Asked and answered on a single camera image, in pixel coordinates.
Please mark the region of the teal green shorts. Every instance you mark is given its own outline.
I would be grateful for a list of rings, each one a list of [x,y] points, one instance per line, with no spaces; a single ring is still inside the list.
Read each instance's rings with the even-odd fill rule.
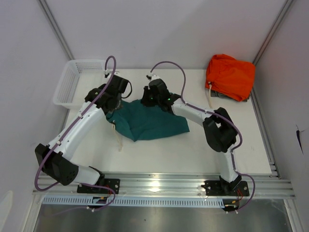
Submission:
[[[146,107],[140,100],[123,101],[120,109],[107,113],[106,120],[112,124],[119,151],[123,148],[123,137],[134,142],[149,141],[190,131],[184,117],[163,112],[158,106]]]

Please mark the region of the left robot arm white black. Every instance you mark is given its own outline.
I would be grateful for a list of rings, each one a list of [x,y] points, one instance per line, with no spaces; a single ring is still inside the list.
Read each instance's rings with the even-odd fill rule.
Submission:
[[[39,164],[36,176],[43,172],[57,184],[86,183],[93,193],[102,192],[105,187],[102,173],[95,168],[75,164],[71,159],[92,127],[108,113],[120,108],[122,94],[131,86],[127,79],[109,75],[107,83],[89,91],[72,122],[49,144],[36,146]]]

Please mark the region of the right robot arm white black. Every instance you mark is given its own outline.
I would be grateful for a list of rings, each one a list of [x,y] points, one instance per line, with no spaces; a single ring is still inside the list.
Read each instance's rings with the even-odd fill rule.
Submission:
[[[170,93],[161,79],[152,80],[143,88],[141,103],[146,107],[158,106],[164,112],[200,125],[204,129],[208,146],[218,153],[221,191],[226,195],[237,191],[241,176],[235,168],[233,151],[237,148],[235,143],[240,132],[224,108],[207,110],[186,103],[180,95]]]

